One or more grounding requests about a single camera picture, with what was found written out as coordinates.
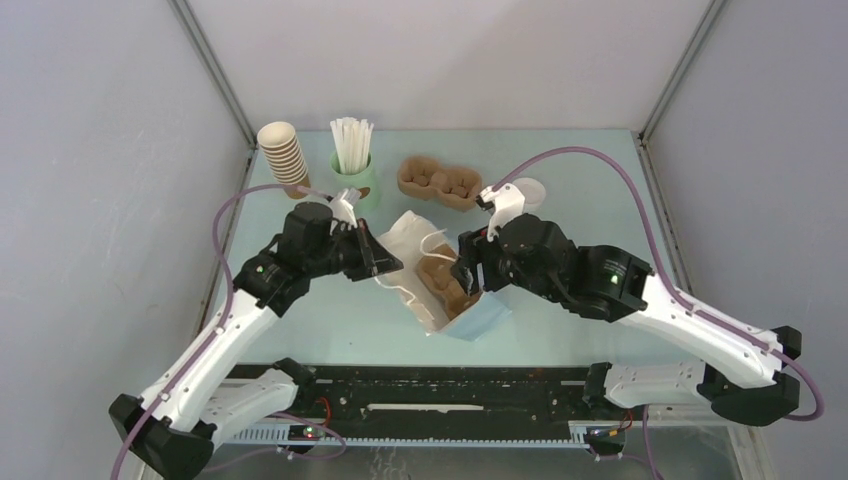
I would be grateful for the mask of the brown cardboard cup carrier tray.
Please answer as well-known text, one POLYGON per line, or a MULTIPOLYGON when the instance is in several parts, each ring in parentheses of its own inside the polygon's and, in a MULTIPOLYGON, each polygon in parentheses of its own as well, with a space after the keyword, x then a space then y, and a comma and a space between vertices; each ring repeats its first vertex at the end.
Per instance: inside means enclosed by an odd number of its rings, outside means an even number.
POLYGON ((416 274, 427 290, 436 298, 448 320, 474 305, 482 293, 472 297, 467 296, 456 280, 452 277, 450 268, 457 254, 448 244, 441 244, 428 255, 423 256, 416 265, 416 274))

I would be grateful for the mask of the white paper bag with handles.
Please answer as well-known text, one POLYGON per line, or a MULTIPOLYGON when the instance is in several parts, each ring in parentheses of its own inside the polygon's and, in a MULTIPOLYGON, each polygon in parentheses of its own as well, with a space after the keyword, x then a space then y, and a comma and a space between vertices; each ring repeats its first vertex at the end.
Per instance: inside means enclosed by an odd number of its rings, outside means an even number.
POLYGON ((482 335, 471 316, 481 295, 468 295, 453 277, 457 253, 443 230, 408 210, 378 241, 403 264, 398 271, 378 276, 378 285, 399 294, 426 334, 465 341, 482 335))

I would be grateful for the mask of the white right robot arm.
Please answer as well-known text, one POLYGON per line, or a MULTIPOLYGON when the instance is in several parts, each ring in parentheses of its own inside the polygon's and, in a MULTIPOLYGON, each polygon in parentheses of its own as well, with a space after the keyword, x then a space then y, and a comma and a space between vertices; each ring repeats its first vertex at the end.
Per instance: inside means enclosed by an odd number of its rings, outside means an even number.
POLYGON ((688 296, 669 293, 646 261, 611 245, 577 246, 533 214, 461 234, 451 273, 468 294, 516 286, 581 318, 636 328, 694 355, 670 365, 591 365, 581 402, 593 417, 619 407, 704 404, 726 420, 762 427, 799 407, 800 382, 781 358, 799 356, 799 331, 756 334, 736 320, 719 326, 710 320, 717 310, 686 307, 688 296))

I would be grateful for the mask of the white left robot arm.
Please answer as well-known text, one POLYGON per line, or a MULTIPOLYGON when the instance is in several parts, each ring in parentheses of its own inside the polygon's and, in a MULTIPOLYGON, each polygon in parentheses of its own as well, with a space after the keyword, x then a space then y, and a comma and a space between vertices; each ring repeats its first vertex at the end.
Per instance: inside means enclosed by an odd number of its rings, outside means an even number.
POLYGON ((342 274, 356 282, 402 267, 350 208, 297 204, 281 232, 243 264, 214 319, 180 358, 139 396, 113 401, 109 415, 124 449, 165 479, 193 479, 224 441, 260 419, 308 414, 316 403, 312 377, 291 359, 227 395, 216 392, 312 280, 342 274))

